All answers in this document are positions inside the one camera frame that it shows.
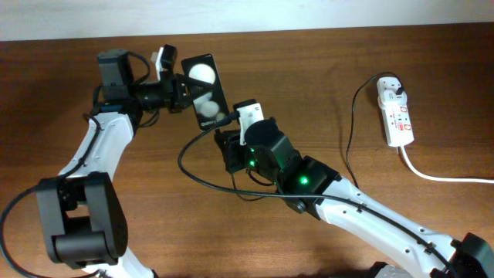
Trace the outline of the black Galaxy smartphone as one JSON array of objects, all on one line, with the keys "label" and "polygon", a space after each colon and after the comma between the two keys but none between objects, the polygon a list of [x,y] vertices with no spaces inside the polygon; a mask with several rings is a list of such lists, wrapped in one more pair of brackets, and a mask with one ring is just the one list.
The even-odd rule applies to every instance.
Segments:
[{"label": "black Galaxy smartphone", "polygon": [[215,58],[208,53],[183,59],[181,65],[185,76],[211,86],[193,101],[199,129],[206,131],[230,113]]}]

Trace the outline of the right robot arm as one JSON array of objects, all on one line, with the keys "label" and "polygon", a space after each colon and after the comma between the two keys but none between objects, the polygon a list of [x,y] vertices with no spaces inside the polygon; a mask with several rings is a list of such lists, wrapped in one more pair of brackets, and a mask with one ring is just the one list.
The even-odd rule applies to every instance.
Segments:
[{"label": "right robot arm", "polygon": [[340,227],[393,259],[371,277],[491,277],[493,250],[467,233],[463,240],[419,225],[376,202],[324,163],[301,156],[274,119],[240,131],[216,131],[226,168],[246,168],[274,183],[295,212]]}]

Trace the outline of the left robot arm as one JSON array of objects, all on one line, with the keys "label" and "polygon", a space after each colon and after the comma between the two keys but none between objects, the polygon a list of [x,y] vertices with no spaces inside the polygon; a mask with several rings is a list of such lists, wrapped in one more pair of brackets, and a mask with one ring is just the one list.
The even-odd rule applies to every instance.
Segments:
[{"label": "left robot arm", "polygon": [[177,50],[162,46],[154,69],[158,80],[134,77],[134,53],[99,53],[102,83],[93,95],[88,131],[70,163],[54,178],[39,182],[36,199],[48,257],[74,270],[102,277],[155,277],[128,246],[128,227],[113,187],[122,153],[144,127],[145,112],[179,113],[216,88],[210,55],[183,61],[174,73]]}]

